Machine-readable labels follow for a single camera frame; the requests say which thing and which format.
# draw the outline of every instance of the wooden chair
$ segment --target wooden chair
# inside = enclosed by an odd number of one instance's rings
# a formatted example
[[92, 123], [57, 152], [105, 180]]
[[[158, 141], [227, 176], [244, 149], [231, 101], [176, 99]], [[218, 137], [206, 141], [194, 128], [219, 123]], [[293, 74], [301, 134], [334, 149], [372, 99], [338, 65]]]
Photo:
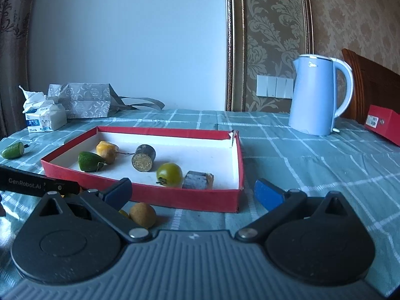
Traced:
[[370, 105], [400, 113], [400, 75], [349, 49], [341, 52], [354, 76], [354, 94], [342, 116], [364, 124]]

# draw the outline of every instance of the light switch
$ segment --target light switch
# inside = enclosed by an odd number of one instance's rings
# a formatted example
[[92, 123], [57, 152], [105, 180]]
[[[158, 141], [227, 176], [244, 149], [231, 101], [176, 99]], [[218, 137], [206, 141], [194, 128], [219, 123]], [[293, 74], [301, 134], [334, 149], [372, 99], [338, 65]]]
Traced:
[[270, 75], [257, 75], [255, 94], [258, 97], [292, 99], [293, 85], [293, 79], [273, 77]]

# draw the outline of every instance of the tablecloth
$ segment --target tablecloth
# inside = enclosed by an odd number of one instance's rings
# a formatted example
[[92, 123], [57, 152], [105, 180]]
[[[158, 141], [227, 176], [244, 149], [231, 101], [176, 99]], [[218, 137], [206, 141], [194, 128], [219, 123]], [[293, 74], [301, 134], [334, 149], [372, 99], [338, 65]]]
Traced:
[[[371, 234], [376, 256], [366, 280], [389, 295], [400, 283], [400, 148], [355, 121], [338, 119], [340, 133], [306, 135], [288, 126], [282, 113], [223, 111], [120, 111], [113, 118], [75, 119], [50, 133], [26, 129], [0, 141], [0, 150], [15, 141], [29, 144], [19, 159], [0, 163], [43, 173], [40, 159], [97, 126], [143, 126], [205, 130], [238, 130], [245, 167], [240, 213], [211, 213], [155, 206], [157, 229], [220, 230], [234, 233], [267, 211], [254, 199], [255, 180], [265, 178], [284, 190], [299, 188], [309, 196], [340, 191]], [[1, 191], [7, 217], [0, 218], [0, 295], [21, 278], [10, 246], [38, 199]]]

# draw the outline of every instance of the barcode sticker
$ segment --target barcode sticker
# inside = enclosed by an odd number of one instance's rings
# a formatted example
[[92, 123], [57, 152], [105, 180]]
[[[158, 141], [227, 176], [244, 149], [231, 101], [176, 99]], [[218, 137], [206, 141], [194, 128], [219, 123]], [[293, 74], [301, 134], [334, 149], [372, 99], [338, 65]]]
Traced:
[[378, 120], [379, 120], [378, 117], [368, 115], [367, 120], [365, 121], [365, 124], [368, 126], [371, 126], [373, 128], [377, 128]]

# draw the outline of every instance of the blue kettle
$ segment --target blue kettle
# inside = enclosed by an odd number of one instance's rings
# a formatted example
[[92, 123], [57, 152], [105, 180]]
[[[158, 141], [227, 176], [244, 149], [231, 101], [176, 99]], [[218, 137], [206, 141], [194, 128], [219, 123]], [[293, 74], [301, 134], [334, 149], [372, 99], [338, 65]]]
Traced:
[[[326, 136], [349, 106], [354, 91], [353, 71], [346, 62], [314, 54], [302, 54], [293, 61], [296, 79], [289, 126], [297, 131]], [[337, 70], [346, 80], [346, 95], [337, 107]]]

